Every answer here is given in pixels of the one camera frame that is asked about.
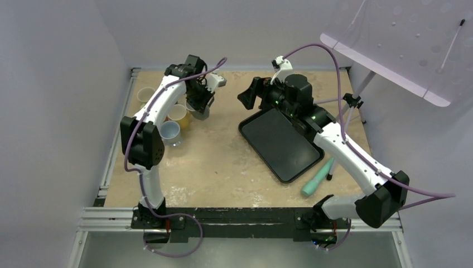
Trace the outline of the dark teal mug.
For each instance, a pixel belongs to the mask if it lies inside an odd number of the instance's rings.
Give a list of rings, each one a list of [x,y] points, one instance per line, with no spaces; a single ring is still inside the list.
[[[210,107],[205,106],[203,112],[196,111],[195,109],[192,108],[189,102],[185,103],[185,107],[188,112],[193,116],[194,119],[199,120],[199,121],[204,121],[209,118],[210,115]]]

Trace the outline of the yellow mug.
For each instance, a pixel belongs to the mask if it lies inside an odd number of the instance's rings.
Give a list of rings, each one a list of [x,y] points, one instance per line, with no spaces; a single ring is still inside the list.
[[[190,114],[182,104],[174,104],[168,112],[167,118],[177,122],[182,130],[187,129],[190,125]]]

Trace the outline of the light grey mug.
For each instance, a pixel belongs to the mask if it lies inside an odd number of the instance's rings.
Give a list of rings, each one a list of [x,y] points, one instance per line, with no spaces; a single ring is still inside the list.
[[[176,147],[182,143],[181,127],[175,121],[166,121],[160,127],[161,139],[166,146]]]

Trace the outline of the light green mug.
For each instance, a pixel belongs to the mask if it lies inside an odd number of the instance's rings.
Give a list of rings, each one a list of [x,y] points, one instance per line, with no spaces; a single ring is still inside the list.
[[[155,93],[155,88],[144,87],[138,90],[137,100],[140,102],[140,109],[142,109],[153,97]]]

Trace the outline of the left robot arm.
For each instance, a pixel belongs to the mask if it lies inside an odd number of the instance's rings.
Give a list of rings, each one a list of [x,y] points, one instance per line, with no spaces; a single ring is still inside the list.
[[[158,171],[165,150],[160,133],[162,124],[182,97],[197,113],[207,117],[216,89],[225,84],[226,79],[215,73],[214,68],[208,68],[200,57],[188,55],[183,64],[172,64],[165,70],[160,85],[143,108],[121,119],[124,170],[138,175],[142,195],[139,206],[148,209],[144,220],[152,228],[166,223],[166,213],[160,209],[165,198]]]

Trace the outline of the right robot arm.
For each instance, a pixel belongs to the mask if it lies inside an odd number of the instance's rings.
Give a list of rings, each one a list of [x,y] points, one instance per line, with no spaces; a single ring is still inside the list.
[[[329,153],[356,181],[361,195],[327,195],[313,209],[313,220],[327,227],[336,219],[361,219],[372,228],[381,227],[406,202],[409,177],[403,171],[394,173],[358,146],[343,131],[326,109],[314,103],[312,85],[301,74],[292,74],[284,81],[253,78],[249,88],[237,99],[253,109],[256,98],[260,107],[283,114],[306,140]]]

